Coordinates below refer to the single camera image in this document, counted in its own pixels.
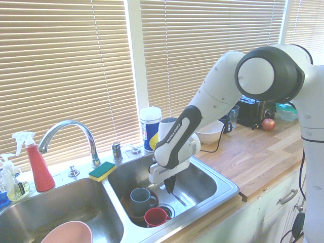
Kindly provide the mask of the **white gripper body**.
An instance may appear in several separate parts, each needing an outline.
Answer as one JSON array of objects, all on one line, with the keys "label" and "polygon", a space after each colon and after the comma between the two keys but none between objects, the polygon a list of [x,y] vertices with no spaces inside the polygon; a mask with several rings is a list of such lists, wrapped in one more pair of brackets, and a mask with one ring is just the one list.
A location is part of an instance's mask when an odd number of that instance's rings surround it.
[{"label": "white gripper body", "polygon": [[180,163],[173,169],[166,169],[162,166],[160,166],[154,159],[153,164],[149,167],[149,175],[148,180],[152,184],[157,184],[161,181],[164,181],[165,179],[168,179],[175,174],[187,169],[190,165],[189,159],[187,159],[185,162]]}]

